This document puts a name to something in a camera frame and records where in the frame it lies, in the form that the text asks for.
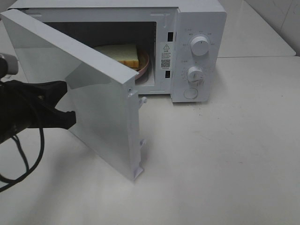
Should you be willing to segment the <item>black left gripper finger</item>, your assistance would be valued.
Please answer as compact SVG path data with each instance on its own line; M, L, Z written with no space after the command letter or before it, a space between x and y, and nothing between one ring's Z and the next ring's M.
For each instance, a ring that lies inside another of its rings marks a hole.
M21 84L21 108L23 110L54 110L67 93L64 81Z
M62 112L56 109L46 109L38 112L35 128L62 128L69 129L76 123L74 111Z

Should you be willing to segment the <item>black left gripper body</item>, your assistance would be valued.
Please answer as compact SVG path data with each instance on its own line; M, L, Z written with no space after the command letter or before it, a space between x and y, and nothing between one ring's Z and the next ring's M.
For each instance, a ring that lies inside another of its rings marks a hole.
M46 100L51 84L24 83L16 80L0 83L0 142L27 128L49 125Z

